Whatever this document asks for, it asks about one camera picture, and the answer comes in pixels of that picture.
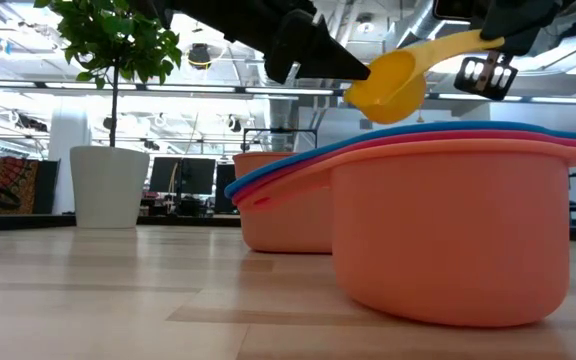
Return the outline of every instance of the yellow scoop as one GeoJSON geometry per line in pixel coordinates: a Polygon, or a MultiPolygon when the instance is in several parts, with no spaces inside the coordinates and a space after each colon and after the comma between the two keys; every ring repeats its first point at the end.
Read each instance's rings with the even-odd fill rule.
{"type": "Polygon", "coordinates": [[[403,120],[424,102],[424,72],[433,65],[465,52],[504,44],[503,38],[481,40],[480,32],[457,33],[382,55],[368,66],[370,77],[353,82],[344,97],[374,122],[391,124],[403,120]]]}

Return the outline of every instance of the measuring cup handle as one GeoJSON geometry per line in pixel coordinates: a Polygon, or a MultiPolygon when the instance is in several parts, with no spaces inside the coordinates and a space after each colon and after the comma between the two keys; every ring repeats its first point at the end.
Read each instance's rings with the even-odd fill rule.
{"type": "Polygon", "coordinates": [[[480,34],[481,30],[464,31],[424,43],[416,47],[414,51],[421,52],[422,54],[418,56],[423,56],[427,59],[426,64],[432,67],[443,60],[459,54],[492,49],[504,44],[504,38],[487,41],[482,40],[479,36],[480,34]]]}
{"type": "Polygon", "coordinates": [[[330,169],[307,167],[261,186],[237,204],[240,210],[272,208],[297,195],[330,186],[330,169]]]}

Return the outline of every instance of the wood grain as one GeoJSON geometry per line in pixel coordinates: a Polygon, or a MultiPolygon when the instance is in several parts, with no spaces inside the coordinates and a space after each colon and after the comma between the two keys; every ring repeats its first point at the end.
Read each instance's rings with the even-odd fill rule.
{"type": "Polygon", "coordinates": [[[0,360],[576,360],[568,297],[546,321],[433,326],[367,309],[325,255],[254,253],[239,229],[0,233],[0,360]]]}

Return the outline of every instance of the white pot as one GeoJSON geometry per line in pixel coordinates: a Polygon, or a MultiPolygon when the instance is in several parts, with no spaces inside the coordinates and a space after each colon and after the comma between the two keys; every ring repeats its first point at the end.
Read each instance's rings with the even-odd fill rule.
{"type": "Polygon", "coordinates": [[[110,147],[78,146],[70,150],[77,226],[92,229],[131,228],[150,156],[110,147]]]}

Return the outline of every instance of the ceiling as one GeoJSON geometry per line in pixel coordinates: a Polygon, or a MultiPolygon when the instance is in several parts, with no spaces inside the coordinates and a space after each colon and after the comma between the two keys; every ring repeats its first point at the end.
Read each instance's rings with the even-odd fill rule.
{"type": "MultiPolygon", "coordinates": [[[[394,35],[394,24],[409,19],[415,9],[415,0],[316,0],[314,1],[335,38],[346,46],[358,59],[368,63],[387,49],[387,39],[394,35]],[[369,32],[360,31],[358,17],[368,16],[371,24],[369,32]]],[[[73,62],[68,65],[64,60],[63,47],[59,34],[54,30],[59,17],[48,9],[34,9],[30,0],[0,1],[0,80],[71,82],[82,68],[73,62]]],[[[440,24],[438,36],[449,34],[450,24],[440,24]]],[[[168,85],[196,84],[221,86],[276,86],[269,81],[263,70],[262,55],[241,43],[229,43],[223,35],[193,19],[176,14],[172,30],[180,34],[179,47],[189,49],[194,43],[206,43],[213,58],[208,70],[196,70],[184,62],[180,70],[168,77],[168,85]]],[[[558,54],[568,59],[567,67],[556,68],[553,64],[544,66],[539,54],[518,59],[513,64],[523,64],[524,74],[513,87],[518,95],[562,95],[576,94],[576,76],[566,75],[565,71],[576,66],[570,58],[576,53],[576,44],[561,50],[558,54]]],[[[455,92],[452,87],[452,73],[460,58],[449,60],[427,75],[429,91],[455,92]]],[[[321,80],[297,80],[287,86],[300,88],[346,87],[339,82],[321,80]]],[[[16,127],[16,114],[23,114],[44,122],[50,128],[53,104],[63,96],[85,97],[90,105],[89,118],[93,124],[93,138],[105,139],[108,131],[103,127],[103,119],[110,113],[109,92],[93,90],[43,92],[14,89],[0,90],[0,135],[33,134],[37,139],[1,139],[2,148],[9,153],[27,152],[31,156],[45,156],[47,134],[16,127]]],[[[120,138],[152,138],[161,144],[158,152],[169,154],[200,152],[216,155],[233,154],[240,151],[241,132],[234,133],[226,125],[229,117],[240,120],[244,127],[267,128],[269,126],[300,125],[309,126],[302,118],[303,111],[292,111],[290,106],[294,97],[268,96],[211,96],[197,97],[188,94],[166,94],[165,96],[146,96],[143,94],[123,93],[119,99],[121,120],[118,136],[120,138]],[[291,117],[298,121],[290,123],[291,117]],[[190,144],[188,140],[210,139],[211,146],[190,144]]],[[[459,106],[458,102],[428,102],[424,108],[445,110],[459,106]]],[[[334,133],[334,123],[328,123],[327,116],[321,127],[321,136],[334,133]]],[[[271,144],[268,135],[259,135],[261,145],[271,144]]],[[[144,150],[143,142],[138,140],[120,141],[124,147],[144,150]]]]}

